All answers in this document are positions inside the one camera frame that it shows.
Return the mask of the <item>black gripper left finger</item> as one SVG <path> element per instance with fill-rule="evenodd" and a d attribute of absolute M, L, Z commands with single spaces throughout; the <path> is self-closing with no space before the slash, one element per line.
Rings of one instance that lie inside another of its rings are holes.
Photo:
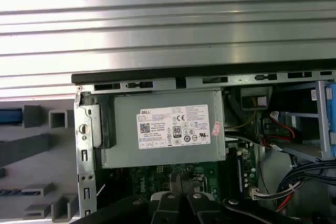
<path fill-rule="evenodd" d="M 130 196 L 86 214 L 76 223 L 178 223 L 183 194 L 180 174 L 172 174 L 170 184 L 170 191 L 157 192 L 150 201 Z"/>

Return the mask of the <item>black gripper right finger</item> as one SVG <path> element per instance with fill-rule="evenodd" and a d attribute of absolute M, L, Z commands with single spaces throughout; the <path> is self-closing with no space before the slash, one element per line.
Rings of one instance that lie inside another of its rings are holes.
<path fill-rule="evenodd" d="M 188 176 L 181 177 L 182 192 L 199 223 L 313 223 L 310 219 L 288 217 L 253 203 L 227 198 L 221 204 L 195 192 Z"/>

